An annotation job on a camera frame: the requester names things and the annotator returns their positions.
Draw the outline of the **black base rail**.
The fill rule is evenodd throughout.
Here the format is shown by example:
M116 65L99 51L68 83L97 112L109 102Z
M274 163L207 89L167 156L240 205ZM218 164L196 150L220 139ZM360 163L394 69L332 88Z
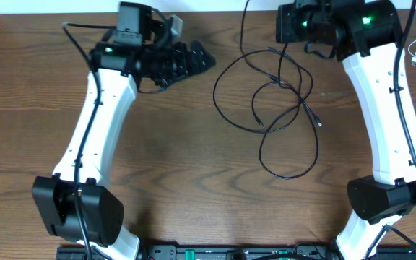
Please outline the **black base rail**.
M289 259L297 254L312 259L338 259L336 251L327 246L314 246L300 243L292 247L281 248L228 248L228 247L177 247L174 245L153 245L138 253L138 259L150 260L226 260L257 259L260 257L282 254ZM410 247L381 247L371 259L382 260L416 260L416 250Z

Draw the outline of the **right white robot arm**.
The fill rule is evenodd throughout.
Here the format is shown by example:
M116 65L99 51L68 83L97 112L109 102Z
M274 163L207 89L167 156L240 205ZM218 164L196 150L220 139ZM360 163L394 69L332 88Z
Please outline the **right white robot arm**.
M323 43L355 88L369 136L370 176L348 183L352 213L327 254L368 259L416 207L416 115L404 64L407 26L390 1L294 1L278 9L278 43Z

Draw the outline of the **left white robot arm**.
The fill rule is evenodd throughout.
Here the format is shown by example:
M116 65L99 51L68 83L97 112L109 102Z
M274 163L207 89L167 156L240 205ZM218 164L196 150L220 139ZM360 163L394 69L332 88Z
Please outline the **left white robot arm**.
M139 259L140 239L123 224L124 206L110 192L116 144L140 83L157 92L204 73L215 59L198 41L182 43L183 21L158 9L123 1L118 22L82 53L87 94L69 146L51 177L37 177L32 197L49 234L81 243L81 259Z

